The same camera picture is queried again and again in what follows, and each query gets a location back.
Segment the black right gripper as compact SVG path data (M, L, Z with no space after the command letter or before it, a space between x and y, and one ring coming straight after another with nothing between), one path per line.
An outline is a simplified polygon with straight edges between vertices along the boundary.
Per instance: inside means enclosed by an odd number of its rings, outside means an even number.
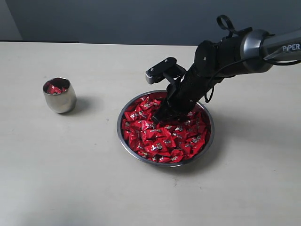
M152 121L162 122L165 118L168 122L188 120L188 112L213 86L210 82L213 75L214 71L191 66L176 89L167 93L160 108L152 115Z

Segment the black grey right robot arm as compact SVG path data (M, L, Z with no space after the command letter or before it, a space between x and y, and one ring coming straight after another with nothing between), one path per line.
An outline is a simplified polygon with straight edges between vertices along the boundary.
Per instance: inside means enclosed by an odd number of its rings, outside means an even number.
M168 57L146 71L149 84L169 81L167 96L153 114L155 123L187 115L204 98L208 103L216 84L236 75L265 73L272 66L301 62L300 29L272 35L251 30L225 37L218 43L203 41L196 49L192 66L185 70L174 57Z

